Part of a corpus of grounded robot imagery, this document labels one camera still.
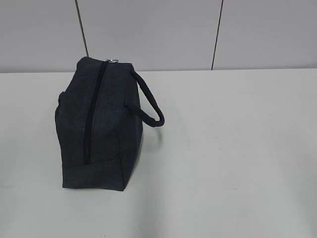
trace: zipper pull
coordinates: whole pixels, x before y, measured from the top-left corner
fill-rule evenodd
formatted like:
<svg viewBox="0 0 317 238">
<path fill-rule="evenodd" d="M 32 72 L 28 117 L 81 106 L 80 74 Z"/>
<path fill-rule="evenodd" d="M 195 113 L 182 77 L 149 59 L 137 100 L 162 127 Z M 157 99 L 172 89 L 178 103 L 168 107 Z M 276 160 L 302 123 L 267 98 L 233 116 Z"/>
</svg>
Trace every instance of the zipper pull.
<svg viewBox="0 0 317 238">
<path fill-rule="evenodd" d="M 118 59 L 106 59 L 106 62 L 109 62 L 109 63 L 118 63 L 119 60 L 118 60 Z"/>
</svg>

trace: white table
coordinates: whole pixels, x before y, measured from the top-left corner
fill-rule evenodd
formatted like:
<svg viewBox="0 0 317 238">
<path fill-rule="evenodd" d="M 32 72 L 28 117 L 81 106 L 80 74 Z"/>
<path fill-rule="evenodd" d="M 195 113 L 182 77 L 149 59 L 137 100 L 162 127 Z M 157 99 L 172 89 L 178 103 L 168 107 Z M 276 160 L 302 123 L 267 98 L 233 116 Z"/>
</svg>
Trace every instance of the white table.
<svg viewBox="0 0 317 238">
<path fill-rule="evenodd" d="M 1 238 L 317 237 L 317 69 L 140 74 L 166 125 L 124 192 L 61 188 L 73 73 L 0 74 Z"/>
</svg>

